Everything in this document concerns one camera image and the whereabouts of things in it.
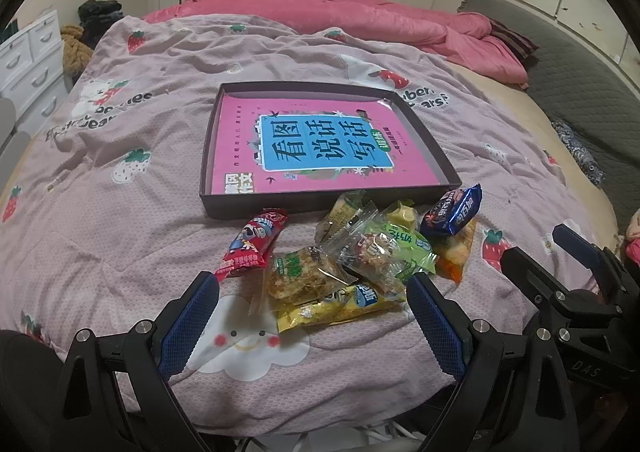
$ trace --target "clothes pile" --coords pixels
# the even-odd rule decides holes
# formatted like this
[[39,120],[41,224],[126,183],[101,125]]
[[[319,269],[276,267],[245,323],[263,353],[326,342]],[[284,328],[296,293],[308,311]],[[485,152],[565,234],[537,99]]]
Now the clothes pile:
[[84,28],[84,33],[80,38],[82,44],[95,50],[95,46],[111,28],[111,25],[124,17],[121,10],[122,5],[117,1],[88,0],[80,5],[78,16],[80,17],[80,26]]
[[564,146],[580,166],[580,170],[584,172],[584,175],[589,178],[593,185],[601,187],[604,180],[604,171],[599,168],[589,150],[576,139],[571,127],[561,120],[554,120],[551,125],[558,134],[560,141],[564,143]]

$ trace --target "cloud print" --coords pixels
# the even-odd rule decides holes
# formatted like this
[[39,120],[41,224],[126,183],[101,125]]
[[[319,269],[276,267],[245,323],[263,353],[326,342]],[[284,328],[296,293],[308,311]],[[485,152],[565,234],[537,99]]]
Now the cloud print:
[[292,366],[309,351],[302,329],[278,335],[272,313],[248,315],[249,303],[238,295],[221,297],[187,362],[191,371],[225,371],[241,382],[262,378],[272,364]]

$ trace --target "brown stuffed toy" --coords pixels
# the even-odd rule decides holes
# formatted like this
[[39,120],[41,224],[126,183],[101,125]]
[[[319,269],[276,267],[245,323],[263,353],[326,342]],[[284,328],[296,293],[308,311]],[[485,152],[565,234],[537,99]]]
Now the brown stuffed toy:
[[67,25],[60,28],[60,35],[65,42],[62,67],[65,74],[71,77],[74,84],[94,55],[94,51],[91,48],[79,41],[83,32],[84,28],[82,26]]

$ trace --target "pink blanket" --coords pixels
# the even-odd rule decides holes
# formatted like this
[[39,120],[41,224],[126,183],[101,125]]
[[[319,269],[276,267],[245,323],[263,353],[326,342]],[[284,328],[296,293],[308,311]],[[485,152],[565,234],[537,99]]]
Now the pink blanket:
[[524,84],[527,72],[491,25],[473,12],[448,14],[384,0],[186,0],[145,17],[148,23],[206,14],[247,14],[282,23],[299,34],[336,26],[365,41],[402,42],[505,84]]

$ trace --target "drawer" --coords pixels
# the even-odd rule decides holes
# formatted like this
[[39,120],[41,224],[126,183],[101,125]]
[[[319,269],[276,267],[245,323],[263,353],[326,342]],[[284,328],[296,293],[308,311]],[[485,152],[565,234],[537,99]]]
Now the drawer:
[[9,84],[32,62],[29,38],[18,33],[0,47],[0,89]]
[[34,63],[27,73],[12,80],[1,92],[2,97],[14,101],[18,118],[27,111],[36,97],[62,74],[62,42],[43,57],[40,62]]
[[23,113],[15,126],[16,130],[34,138],[67,96],[65,78],[60,75]]
[[39,60],[51,46],[61,41],[58,15],[54,12],[40,19],[27,31],[31,44],[31,57]]

